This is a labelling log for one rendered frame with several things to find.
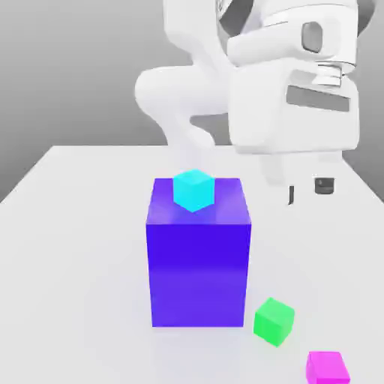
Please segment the small cyan cube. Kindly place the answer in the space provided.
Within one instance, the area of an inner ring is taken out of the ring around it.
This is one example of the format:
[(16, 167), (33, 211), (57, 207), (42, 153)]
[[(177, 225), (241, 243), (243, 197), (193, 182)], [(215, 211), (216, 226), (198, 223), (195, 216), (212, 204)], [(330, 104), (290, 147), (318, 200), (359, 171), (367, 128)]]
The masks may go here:
[(215, 178), (198, 170), (182, 172), (172, 179), (173, 202), (189, 212), (215, 203)]

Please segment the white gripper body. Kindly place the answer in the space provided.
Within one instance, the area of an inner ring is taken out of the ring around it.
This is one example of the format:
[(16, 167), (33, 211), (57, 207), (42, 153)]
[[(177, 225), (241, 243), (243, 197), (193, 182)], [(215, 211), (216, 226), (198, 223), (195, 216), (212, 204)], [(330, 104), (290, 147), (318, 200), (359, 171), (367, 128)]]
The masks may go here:
[(359, 142), (359, 93), (315, 85), (315, 64), (239, 67), (229, 90), (229, 136), (244, 153), (337, 152)]

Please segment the small magenta cube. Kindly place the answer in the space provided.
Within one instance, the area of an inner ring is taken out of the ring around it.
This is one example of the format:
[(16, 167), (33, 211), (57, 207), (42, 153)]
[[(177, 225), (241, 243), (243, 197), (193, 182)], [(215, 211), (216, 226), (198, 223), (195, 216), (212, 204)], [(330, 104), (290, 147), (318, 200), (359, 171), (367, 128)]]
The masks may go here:
[(339, 352), (310, 351), (306, 363), (307, 384), (350, 384), (350, 375)]

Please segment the large blue box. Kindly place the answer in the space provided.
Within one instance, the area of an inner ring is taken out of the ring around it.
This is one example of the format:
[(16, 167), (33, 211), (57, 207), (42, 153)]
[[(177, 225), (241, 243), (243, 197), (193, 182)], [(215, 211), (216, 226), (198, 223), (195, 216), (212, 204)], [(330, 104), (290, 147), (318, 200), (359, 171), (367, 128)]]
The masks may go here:
[(251, 243), (242, 183), (215, 181), (213, 205), (189, 212), (173, 182), (154, 180), (146, 244), (154, 327), (241, 327)]

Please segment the small green cube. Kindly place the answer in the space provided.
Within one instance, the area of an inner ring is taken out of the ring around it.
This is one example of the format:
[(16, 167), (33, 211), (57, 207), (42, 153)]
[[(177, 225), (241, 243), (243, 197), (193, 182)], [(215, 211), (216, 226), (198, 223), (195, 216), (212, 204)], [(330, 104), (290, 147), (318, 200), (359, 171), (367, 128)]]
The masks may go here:
[(279, 347), (293, 329), (295, 310), (272, 297), (255, 312), (253, 333), (275, 347)]

